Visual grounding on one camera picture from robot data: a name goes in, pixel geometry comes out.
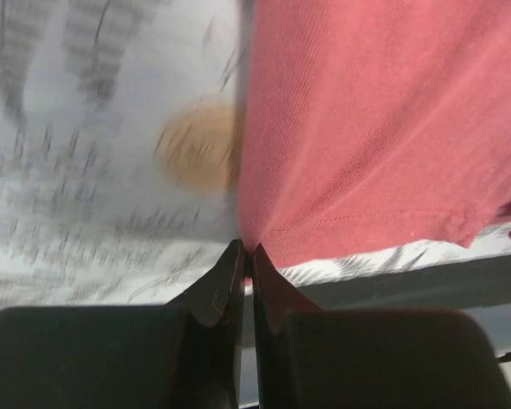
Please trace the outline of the pink t shirt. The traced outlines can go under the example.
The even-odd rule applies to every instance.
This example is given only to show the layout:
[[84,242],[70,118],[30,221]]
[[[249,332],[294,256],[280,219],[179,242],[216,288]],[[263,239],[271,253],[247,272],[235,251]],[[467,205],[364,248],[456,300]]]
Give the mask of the pink t shirt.
[[511,1],[255,3],[248,251],[287,267],[465,247],[510,220]]

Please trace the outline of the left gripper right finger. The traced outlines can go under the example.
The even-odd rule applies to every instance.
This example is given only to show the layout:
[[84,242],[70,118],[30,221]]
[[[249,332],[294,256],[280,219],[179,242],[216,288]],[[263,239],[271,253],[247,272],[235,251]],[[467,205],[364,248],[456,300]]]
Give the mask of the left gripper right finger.
[[511,408],[483,330],[443,309],[325,310],[251,255],[262,408]]

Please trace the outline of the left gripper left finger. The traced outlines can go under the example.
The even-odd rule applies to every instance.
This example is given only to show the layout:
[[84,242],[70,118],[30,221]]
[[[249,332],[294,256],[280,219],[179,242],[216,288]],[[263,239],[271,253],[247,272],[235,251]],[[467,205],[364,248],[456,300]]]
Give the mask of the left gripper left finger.
[[0,408],[236,408],[243,244],[165,304],[0,310]]

